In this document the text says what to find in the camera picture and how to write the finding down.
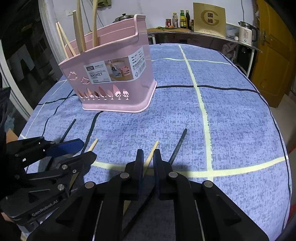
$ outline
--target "wooden stick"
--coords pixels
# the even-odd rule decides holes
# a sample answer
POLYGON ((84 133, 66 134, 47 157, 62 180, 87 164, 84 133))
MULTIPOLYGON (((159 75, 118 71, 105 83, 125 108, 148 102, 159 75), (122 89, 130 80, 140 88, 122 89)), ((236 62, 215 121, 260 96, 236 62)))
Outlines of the wooden stick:
MULTIPOLYGON (((87 151, 92 151, 94 149, 94 147, 96 146, 96 143, 98 142, 98 139, 95 139, 93 144, 89 147, 89 149, 87 151)), ((78 176, 79 172, 73 174, 70 184, 69 184, 69 189, 71 189, 71 187, 73 186, 77 176, 78 176)))
POLYGON ((66 44, 68 45, 68 47, 69 47, 71 53, 73 54, 73 56, 76 56, 76 53, 75 53, 74 49, 72 48, 72 45, 70 44, 69 39, 67 38, 67 36, 66 36, 66 34, 65 34, 65 32, 64 32, 64 30, 63 30, 63 28, 62 28, 62 26, 61 26, 61 24, 60 24, 59 22, 58 22, 57 24, 59 25, 59 28, 60 28, 61 33, 62 33, 62 36, 63 36, 63 38, 64 38, 66 44))
POLYGON ((57 27, 57 33, 58 33, 58 35, 59 35, 59 40, 61 41, 61 44, 62 44, 62 47, 63 47, 64 53, 65 53, 65 55, 66 55, 66 58, 69 59, 69 55, 68 55, 68 53, 67 53, 67 51, 66 51, 65 44, 64 44, 64 41, 63 41, 63 37, 62 37, 62 35, 61 35, 61 31, 60 31, 60 29, 59 29, 59 25, 58 25, 57 23, 56 23, 56 27, 57 27))
POLYGON ((77 14, 80 39, 81 39, 81 43, 82 43, 82 49, 83 49, 83 52, 85 52, 86 51, 86 44, 85 44, 84 30, 83 30, 83 24, 82 24, 80 0, 77 0, 77 3, 76 3, 76 14, 77 14))
MULTIPOLYGON (((151 159, 152 159, 152 157, 153 157, 153 152, 154 152, 155 149, 157 148, 158 143, 159 143, 159 141, 156 141, 156 142, 155 142, 155 144, 154 144, 154 146, 152 147, 152 149, 151 149, 151 151, 150 151, 150 153, 149 153, 149 155, 148 155, 146 161, 144 162, 144 166, 143 166, 143 177, 144 177, 144 175, 146 174, 146 172, 147 172, 147 170, 148 170, 148 166, 149 166, 149 164, 150 164, 150 162, 151 162, 151 159)), ((129 206, 130 203, 131 203, 130 200, 125 200, 125 201, 124 201, 123 214, 125 214, 125 212, 126 212, 126 210, 128 209, 128 206, 129 206)))
POLYGON ((98 45, 98 34, 96 32, 96 10, 98 8, 98 0, 93 0, 93 48, 98 45))
POLYGON ((73 11, 73 24, 74 24, 74 32, 75 32, 78 51, 79 51, 79 53, 82 53, 83 47, 82 47, 82 43, 81 43, 81 36, 80 36, 80 30, 79 30, 79 26, 78 26, 76 11, 73 11))

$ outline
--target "power outlet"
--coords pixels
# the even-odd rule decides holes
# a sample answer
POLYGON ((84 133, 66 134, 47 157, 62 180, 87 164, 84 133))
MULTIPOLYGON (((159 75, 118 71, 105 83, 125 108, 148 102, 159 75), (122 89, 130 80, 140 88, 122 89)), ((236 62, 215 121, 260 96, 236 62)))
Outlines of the power outlet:
POLYGON ((71 10, 66 10, 65 12, 66 12, 67 16, 72 16, 73 15, 73 11, 71 11, 71 10))

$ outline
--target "table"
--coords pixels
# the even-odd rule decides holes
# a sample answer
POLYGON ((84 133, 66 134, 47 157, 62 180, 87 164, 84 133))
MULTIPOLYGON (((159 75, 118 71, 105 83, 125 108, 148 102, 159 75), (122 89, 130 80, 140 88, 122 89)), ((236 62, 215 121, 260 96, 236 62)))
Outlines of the table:
MULTIPOLYGON (((97 160, 82 182, 101 183, 153 144, 171 156, 184 128, 187 135, 173 170, 190 180, 212 180, 274 241, 285 227, 291 197, 289 160, 268 104, 254 85, 221 53, 191 45, 151 45, 157 87, 150 106, 137 114, 84 111, 65 77, 34 110, 21 137, 86 140, 97 160)), ((40 170, 41 163, 28 172, 40 170)), ((143 195, 127 210, 123 227, 154 185, 152 163, 143 195)), ((174 240, 172 201, 154 198, 125 240, 174 240)))
POLYGON ((251 67, 252 67, 252 63, 253 63, 253 59, 254 59, 254 53, 255 53, 255 50, 256 51, 259 51, 259 52, 262 52, 260 49, 256 48, 255 46, 250 46, 248 44, 245 44, 243 42, 239 42, 238 40, 235 40, 233 38, 230 38, 230 37, 221 37, 221 36, 216 36, 216 35, 211 35, 211 34, 205 34, 205 33, 197 33, 197 32, 193 32, 193 31, 190 31, 190 30, 187 30, 187 31, 180 31, 180 29, 178 29, 179 31, 169 31, 169 30, 165 30, 165 31, 155 31, 156 28, 153 28, 151 30, 147 30, 148 34, 151 34, 152 35, 152 39, 153 39, 153 44, 155 44, 155 35, 156 34, 189 34, 189 35, 195 35, 195 36, 206 36, 206 37, 211 37, 211 38, 215 38, 215 39, 222 39, 222 40, 226 40, 228 42, 232 42, 232 43, 236 43, 236 44, 239 44, 239 45, 243 45, 249 49, 252 50, 251 52, 251 57, 250 57, 250 61, 249 61, 249 66, 248 66, 248 70, 247 70, 247 78, 249 77, 250 75, 250 72, 251 72, 251 67))

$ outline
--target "gold sign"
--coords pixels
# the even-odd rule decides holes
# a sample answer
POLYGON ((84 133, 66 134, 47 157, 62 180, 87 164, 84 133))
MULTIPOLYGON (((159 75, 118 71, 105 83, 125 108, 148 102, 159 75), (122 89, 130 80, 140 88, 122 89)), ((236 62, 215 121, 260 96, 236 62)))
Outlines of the gold sign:
POLYGON ((226 37, 225 9, 222 7, 193 3, 194 32, 226 37))

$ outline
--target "yellow door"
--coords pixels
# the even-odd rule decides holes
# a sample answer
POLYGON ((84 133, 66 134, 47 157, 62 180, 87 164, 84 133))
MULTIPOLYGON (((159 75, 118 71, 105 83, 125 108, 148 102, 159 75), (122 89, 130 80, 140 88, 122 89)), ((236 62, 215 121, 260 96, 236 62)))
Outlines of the yellow door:
POLYGON ((295 40, 275 10, 257 0, 260 38, 251 81, 267 100, 278 107, 286 88, 295 77, 295 40))

